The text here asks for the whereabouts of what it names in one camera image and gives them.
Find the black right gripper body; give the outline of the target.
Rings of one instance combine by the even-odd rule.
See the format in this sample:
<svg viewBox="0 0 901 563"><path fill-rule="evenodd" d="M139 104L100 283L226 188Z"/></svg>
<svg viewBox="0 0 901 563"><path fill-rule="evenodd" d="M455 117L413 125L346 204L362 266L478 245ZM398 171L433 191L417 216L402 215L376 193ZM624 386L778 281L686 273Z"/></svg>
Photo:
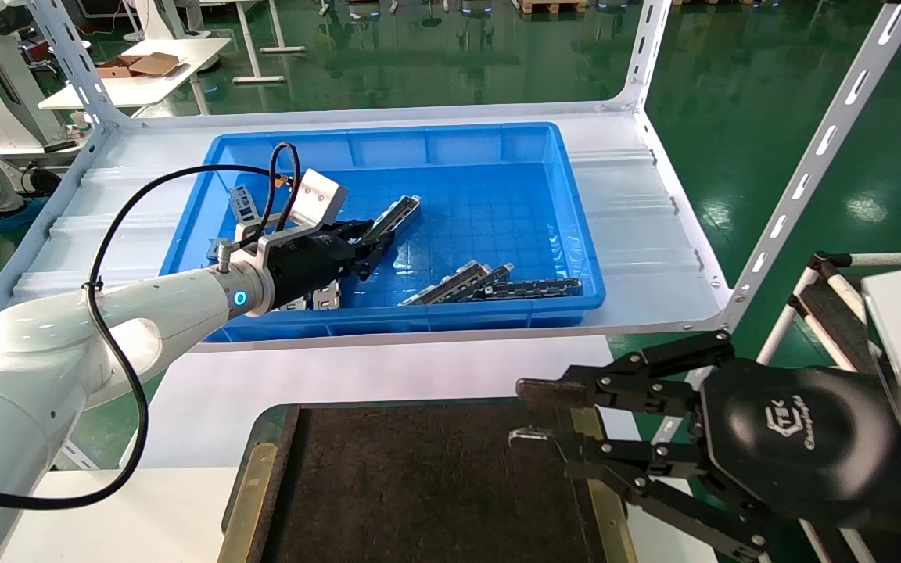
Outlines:
<svg viewBox="0 0 901 563"><path fill-rule="evenodd" d="M773 513L901 531L901 424L878 378L737 359L700 397L714 465Z"/></svg>

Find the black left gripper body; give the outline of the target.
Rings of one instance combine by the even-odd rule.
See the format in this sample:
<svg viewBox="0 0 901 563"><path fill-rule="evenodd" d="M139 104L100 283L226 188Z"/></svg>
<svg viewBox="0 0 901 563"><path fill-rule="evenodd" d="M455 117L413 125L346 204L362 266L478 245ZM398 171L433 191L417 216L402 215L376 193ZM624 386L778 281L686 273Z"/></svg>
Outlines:
<svg viewBox="0 0 901 563"><path fill-rule="evenodd" d="M331 231L319 231L271 247L266 270L271 275L271 309L332 284L353 270L357 249Z"/></svg>

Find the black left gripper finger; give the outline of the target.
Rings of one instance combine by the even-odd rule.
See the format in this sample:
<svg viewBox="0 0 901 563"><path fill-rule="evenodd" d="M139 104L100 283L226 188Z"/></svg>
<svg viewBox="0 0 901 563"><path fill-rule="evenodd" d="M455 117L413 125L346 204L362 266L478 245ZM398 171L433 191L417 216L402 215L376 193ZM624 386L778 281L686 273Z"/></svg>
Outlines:
<svg viewBox="0 0 901 563"><path fill-rule="evenodd" d="M395 241L394 234L365 235L358 239L354 245L353 274L360 281L366 281Z"/></svg>
<svg viewBox="0 0 901 563"><path fill-rule="evenodd" d="M374 220L336 221L332 224L332 233L347 245L372 246L379 242L373 234Z"/></svg>

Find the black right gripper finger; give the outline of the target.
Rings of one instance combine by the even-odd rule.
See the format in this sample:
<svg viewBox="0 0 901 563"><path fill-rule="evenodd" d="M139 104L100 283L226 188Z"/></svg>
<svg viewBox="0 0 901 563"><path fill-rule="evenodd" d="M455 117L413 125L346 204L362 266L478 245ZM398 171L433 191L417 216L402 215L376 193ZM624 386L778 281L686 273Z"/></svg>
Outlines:
<svg viewBox="0 0 901 563"><path fill-rule="evenodd" d="M693 413L700 393L690 382L673 381L672 375L730 360L735 360L733 343L728 332L719 329L633 350L607 366L571 366L558 380L520 378L515 391L529 405L612 407L682 417Z"/></svg>
<svg viewBox="0 0 901 563"><path fill-rule="evenodd" d="M696 446L596 439L582 432L532 427L511 431L508 442L547 444L557 452L569 480L600 482L619 499L737 562L758 562L766 555L766 519L757 502L744 501L740 515L733 516L666 483L708 476Z"/></svg>

